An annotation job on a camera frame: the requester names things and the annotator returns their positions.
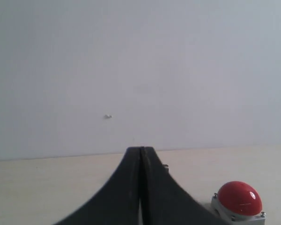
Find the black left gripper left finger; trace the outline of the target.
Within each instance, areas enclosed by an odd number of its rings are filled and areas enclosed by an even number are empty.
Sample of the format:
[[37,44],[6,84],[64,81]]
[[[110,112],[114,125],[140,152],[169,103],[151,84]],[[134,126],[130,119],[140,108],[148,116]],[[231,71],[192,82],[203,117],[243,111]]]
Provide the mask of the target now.
[[102,188],[79,209],[57,224],[137,225],[140,165],[141,147],[129,147]]

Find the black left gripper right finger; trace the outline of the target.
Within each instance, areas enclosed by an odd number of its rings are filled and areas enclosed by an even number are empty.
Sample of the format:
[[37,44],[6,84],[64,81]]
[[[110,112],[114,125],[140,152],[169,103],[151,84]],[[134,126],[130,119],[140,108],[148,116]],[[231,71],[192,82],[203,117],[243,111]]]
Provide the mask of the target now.
[[144,225],[225,225],[172,178],[152,147],[142,147],[140,192]]

